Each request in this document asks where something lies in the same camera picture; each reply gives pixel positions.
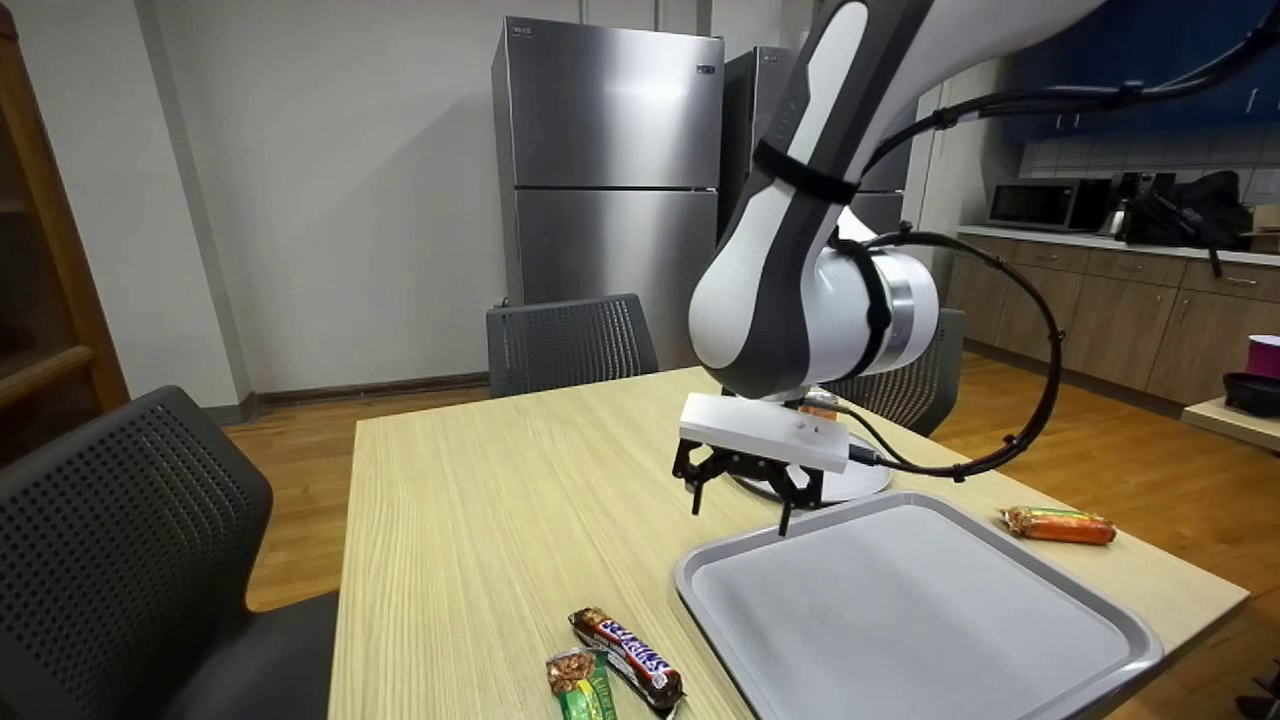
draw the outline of floor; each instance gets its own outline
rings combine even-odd
[[[936,427],[969,456],[993,454],[1030,412],[1039,377],[993,358],[965,358],[958,407]],[[361,416],[485,401],[485,390],[411,390],[286,401],[231,439],[276,486],[276,518],[250,577],[255,608],[339,585],[353,427]],[[1234,716],[1230,701],[1280,662],[1280,456],[1194,431],[1169,412],[1067,385],[1034,450],[1002,472],[1075,509],[1112,518],[1250,593],[1213,635],[1171,656],[1114,716]]]

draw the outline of chair backrest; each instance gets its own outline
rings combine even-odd
[[[0,716],[153,716],[247,621],[266,513],[181,390],[0,470]]]
[[[500,306],[486,311],[496,397],[655,372],[641,295]]]
[[[826,394],[879,412],[920,435],[947,421],[958,397],[965,311],[944,307],[916,366],[826,385]]]

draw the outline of wooden table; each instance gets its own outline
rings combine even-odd
[[[1234,435],[1245,445],[1280,454],[1280,421],[1276,416],[1249,416],[1224,404],[1224,397],[1204,401],[1204,404],[1186,404],[1184,407],[1184,423],[1221,431],[1221,435]]]
[[[363,421],[349,503],[331,716],[556,716],[543,662],[573,648],[567,611],[596,606],[661,648],[686,686],[680,716],[749,716],[685,611],[670,573],[734,533],[776,530],[776,503],[708,486],[705,513],[670,482],[675,421],[705,372]],[[920,460],[954,460],[888,427]],[[1053,503],[993,472],[938,486],[897,477],[978,521]],[[1165,651],[1245,600],[1135,536],[1112,548],[1026,544],[1138,615]],[[614,686],[620,716],[643,705]]]

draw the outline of white plastic tray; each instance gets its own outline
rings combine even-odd
[[[675,587],[766,720],[1071,716],[1158,662],[1138,621],[913,492],[699,548]]]

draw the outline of gray chair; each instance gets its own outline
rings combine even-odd
[[[334,593],[245,608],[266,518],[181,390],[0,470],[0,716],[321,720]]]
[[[879,412],[920,435],[936,431],[958,397],[965,311],[944,307],[924,358],[908,368],[825,385],[826,394]]]
[[[485,320],[496,397],[655,372],[655,350],[632,293],[496,306]]]

